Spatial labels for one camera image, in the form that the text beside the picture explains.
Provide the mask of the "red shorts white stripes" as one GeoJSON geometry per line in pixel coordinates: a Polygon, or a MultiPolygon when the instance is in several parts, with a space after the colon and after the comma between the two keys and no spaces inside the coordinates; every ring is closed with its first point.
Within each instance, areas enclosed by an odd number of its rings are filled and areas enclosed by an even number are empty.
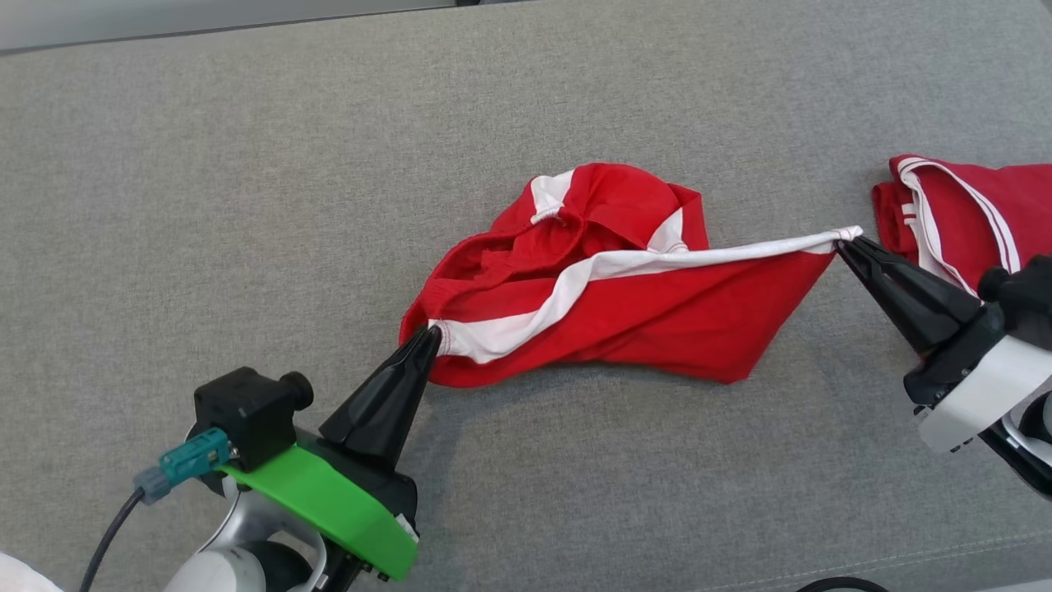
{"type": "Polygon", "coordinates": [[[627,164],[540,175],[440,259],[399,340],[442,334],[437,385],[609,363],[739,382],[859,226],[710,247],[695,190],[627,164]]]}

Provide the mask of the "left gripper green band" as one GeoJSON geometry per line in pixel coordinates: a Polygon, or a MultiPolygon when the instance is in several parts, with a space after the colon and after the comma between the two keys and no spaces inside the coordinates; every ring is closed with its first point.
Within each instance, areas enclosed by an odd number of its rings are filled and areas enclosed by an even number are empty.
{"type": "Polygon", "coordinates": [[[418,488],[394,472],[442,345],[421,327],[376,368],[320,427],[337,447],[300,430],[299,441],[252,471],[225,465],[232,503],[223,548],[245,548],[284,532],[318,553],[308,580],[405,580],[418,555],[418,488]],[[342,449],[371,458],[361,460],[342,449]]]}

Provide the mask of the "grey fabric sofa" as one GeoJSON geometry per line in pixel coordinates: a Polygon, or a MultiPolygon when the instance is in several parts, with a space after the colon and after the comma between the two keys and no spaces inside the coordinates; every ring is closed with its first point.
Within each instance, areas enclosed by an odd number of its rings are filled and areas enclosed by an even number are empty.
{"type": "MultiPolygon", "coordinates": [[[[899,154],[1052,162],[1041,0],[550,0],[0,57],[0,552],[75,591],[197,386],[299,371],[316,428],[530,178],[624,162],[714,247],[875,228],[899,154]]],[[[839,261],[751,376],[429,387],[405,581],[353,592],[894,592],[1052,578],[1052,503],[920,442],[839,261]]]]}

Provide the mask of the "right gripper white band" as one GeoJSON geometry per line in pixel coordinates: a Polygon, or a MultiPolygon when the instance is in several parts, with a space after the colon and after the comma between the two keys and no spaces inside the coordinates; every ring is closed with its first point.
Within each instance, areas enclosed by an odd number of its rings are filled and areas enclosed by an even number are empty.
{"type": "Polygon", "coordinates": [[[928,409],[918,427],[928,447],[949,452],[1000,426],[1011,449],[1052,453],[1052,434],[1023,434],[1012,420],[1021,402],[1052,393],[1052,352],[1008,335],[995,306],[957,334],[980,300],[867,237],[838,240],[837,252],[914,352],[949,340],[904,377],[910,400],[928,409]]]}

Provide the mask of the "red white short-sleeve jersey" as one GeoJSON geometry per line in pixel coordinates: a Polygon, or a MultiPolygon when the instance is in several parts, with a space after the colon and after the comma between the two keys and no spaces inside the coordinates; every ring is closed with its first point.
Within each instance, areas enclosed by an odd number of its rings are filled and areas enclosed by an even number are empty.
{"type": "Polygon", "coordinates": [[[985,168],[902,155],[873,187],[881,243],[976,295],[984,273],[1052,256],[1052,164],[985,168]]]}

